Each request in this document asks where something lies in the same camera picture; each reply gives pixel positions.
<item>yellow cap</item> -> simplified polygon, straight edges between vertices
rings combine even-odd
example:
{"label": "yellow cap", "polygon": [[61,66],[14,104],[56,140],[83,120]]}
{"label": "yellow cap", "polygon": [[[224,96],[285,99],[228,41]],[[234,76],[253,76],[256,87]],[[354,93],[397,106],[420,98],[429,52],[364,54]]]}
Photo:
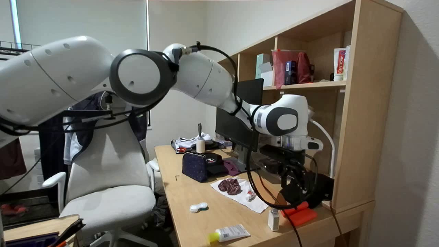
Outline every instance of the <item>yellow cap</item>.
{"label": "yellow cap", "polygon": [[219,241],[220,234],[218,232],[210,233],[207,237],[209,239],[209,243]]}

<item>desk surface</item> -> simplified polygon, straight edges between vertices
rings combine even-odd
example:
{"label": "desk surface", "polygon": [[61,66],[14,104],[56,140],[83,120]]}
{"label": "desk surface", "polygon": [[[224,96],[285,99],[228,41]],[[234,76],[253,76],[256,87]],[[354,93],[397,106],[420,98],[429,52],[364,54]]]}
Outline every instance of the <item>desk surface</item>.
{"label": "desk surface", "polygon": [[[229,157],[221,150],[215,150],[214,152],[223,158]],[[288,220],[281,216],[279,231],[273,232],[268,227],[270,208],[258,214],[246,206],[221,195],[210,186],[214,181],[230,176],[211,178],[208,182],[199,183],[181,173],[183,155],[176,154],[170,145],[156,146],[155,153],[180,246],[209,246],[207,242],[209,233],[215,232],[215,229],[218,228],[237,224],[242,224],[251,234],[251,237],[219,243],[218,245],[248,247],[274,246],[275,244],[276,246],[295,246],[297,244],[296,236]],[[256,187],[260,188],[259,191],[263,198],[274,203],[273,199],[262,188],[257,173],[252,172],[252,175]],[[271,179],[268,174],[261,173],[261,175],[268,189],[274,195],[278,195],[280,181]],[[239,177],[248,179],[247,174],[240,174]],[[209,209],[196,214],[191,213],[189,211],[190,205],[200,202],[207,202]],[[337,215],[344,232],[359,227],[361,212],[366,208],[369,208],[369,205],[359,206]],[[338,235],[331,212],[324,207],[318,207],[314,210],[317,212],[318,217],[298,227],[304,246],[314,246]]]}
{"label": "desk surface", "polygon": [[[61,234],[78,219],[79,219],[79,215],[73,214],[62,218],[56,218],[56,219],[51,219],[43,222],[17,227],[14,229],[4,231],[4,238],[6,241],[10,241],[10,240],[17,240],[26,237],[42,235],[42,234],[48,234],[52,232],[59,232],[59,234]],[[73,246],[72,243],[74,237],[75,235],[70,237],[67,241],[67,243],[69,243],[70,246]]]}

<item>monitor stand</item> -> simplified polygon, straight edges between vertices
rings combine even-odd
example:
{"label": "monitor stand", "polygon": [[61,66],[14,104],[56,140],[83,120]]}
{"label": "monitor stand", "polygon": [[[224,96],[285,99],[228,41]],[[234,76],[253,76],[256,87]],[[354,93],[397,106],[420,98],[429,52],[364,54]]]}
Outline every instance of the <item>monitor stand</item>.
{"label": "monitor stand", "polygon": [[[240,171],[246,171],[246,165],[245,165],[245,159],[247,157],[248,149],[245,147],[242,147],[241,145],[236,145],[235,149],[238,152],[238,158],[230,157],[225,158],[223,160],[231,160],[235,163],[235,165],[238,167]],[[250,162],[250,168],[253,169],[255,166]]]}

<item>chair seat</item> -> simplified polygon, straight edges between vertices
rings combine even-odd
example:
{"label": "chair seat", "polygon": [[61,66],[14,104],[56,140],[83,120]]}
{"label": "chair seat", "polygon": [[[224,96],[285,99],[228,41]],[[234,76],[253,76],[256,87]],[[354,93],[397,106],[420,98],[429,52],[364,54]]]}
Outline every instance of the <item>chair seat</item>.
{"label": "chair seat", "polygon": [[155,196],[151,188],[125,185],[73,199],[60,217],[78,214],[86,224],[82,229],[86,236],[142,222],[154,205]]}

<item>purple pouch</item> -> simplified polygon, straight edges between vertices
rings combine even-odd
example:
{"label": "purple pouch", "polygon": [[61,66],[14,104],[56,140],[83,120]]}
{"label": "purple pouch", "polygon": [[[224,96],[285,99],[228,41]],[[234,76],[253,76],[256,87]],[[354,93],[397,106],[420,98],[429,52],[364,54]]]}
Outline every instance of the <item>purple pouch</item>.
{"label": "purple pouch", "polygon": [[183,155],[184,175],[198,182],[207,180],[206,156],[197,152],[189,152]]}

